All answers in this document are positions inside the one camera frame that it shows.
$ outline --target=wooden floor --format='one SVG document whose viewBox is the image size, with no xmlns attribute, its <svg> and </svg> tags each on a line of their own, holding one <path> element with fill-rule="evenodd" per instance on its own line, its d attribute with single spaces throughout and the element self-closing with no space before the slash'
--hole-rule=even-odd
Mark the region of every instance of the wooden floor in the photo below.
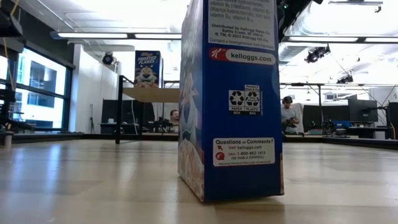
<svg viewBox="0 0 398 224">
<path fill-rule="evenodd" d="M 283 197 L 203 205 L 175 142 L 15 145 L 0 149 L 0 223 L 398 223 L 398 152 L 286 144 L 284 170 Z"/>
</svg>

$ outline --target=seated person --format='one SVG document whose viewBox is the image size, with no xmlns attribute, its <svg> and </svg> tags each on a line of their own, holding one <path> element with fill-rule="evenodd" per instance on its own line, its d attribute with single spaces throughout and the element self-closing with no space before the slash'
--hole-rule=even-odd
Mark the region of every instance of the seated person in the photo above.
<svg viewBox="0 0 398 224">
<path fill-rule="evenodd" d="M 285 96 L 282 100 L 282 131 L 285 134 L 297 134 L 296 124 L 300 123 L 296 111 L 290 107 L 292 103 L 293 99 L 290 96 Z"/>
<path fill-rule="evenodd" d="M 170 132 L 177 133 L 178 125 L 180 123 L 180 114 L 178 110 L 172 110 L 170 112 L 170 123 L 173 125 L 172 127 L 170 127 Z"/>
</svg>

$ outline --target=computer monitor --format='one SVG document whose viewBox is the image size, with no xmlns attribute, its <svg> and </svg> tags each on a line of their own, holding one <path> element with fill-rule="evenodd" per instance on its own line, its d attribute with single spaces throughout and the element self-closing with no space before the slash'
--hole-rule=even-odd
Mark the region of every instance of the computer monitor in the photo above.
<svg viewBox="0 0 398 224">
<path fill-rule="evenodd" d="M 349 120 L 378 122 L 377 102 L 373 100 L 348 100 Z"/>
</svg>

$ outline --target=ceiling light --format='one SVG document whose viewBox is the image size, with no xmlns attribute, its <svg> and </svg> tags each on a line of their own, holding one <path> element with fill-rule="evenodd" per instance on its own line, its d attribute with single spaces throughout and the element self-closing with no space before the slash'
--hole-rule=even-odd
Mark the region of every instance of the ceiling light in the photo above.
<svg viewBox="0 0 398 224">
<path fill-rule="evenodd" d="M 340 83 L 340 84 L 332 84 L 332 83 L 326 83 L 325 86 L 360 86 L 360 84 L 354 84 L 354 83 Z"/>
<path fill-rule="evenodd" d="M 112 33 L 58 33 L 62 38 L 77 38 L 77 39 L 127 39 L 127 34 L 112 34 Z"/>
<path fill-rule="evenodd" d="M 356 42 L 358 40 L 357 37 L 289 37 L 288 41 L 291 42 Z"/>
<path fill-rule="evenodd" d="M 136 39 L 181 40 L 181 34 L 135 34 Z"/>
<path fill-rule="evenodd" d="M 334 5 L 352 5 L 352 6 L 379 6 L 382 1 L 330 1 L 329 4 Z"/>
<path fill-rule="evenodd" d="M 365 42 L 398 43 L 398 37 L 368 37 Z"/>
</svg>

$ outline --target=white wall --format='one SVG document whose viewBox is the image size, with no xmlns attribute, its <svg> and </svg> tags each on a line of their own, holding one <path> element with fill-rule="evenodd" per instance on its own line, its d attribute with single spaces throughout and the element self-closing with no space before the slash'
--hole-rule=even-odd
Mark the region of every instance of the white wall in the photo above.
<svg viewBox="0 0 398 224">
<path fill-rule="evenodd" d="M 95 132 L 100 133 L 103 100 L 118 95 L 118 75 L 88 55 L 79 44 L 75 46 L 72 77 L 69 130 L 91 133 L 90 105 L 93 105 Z"/>
</svg>

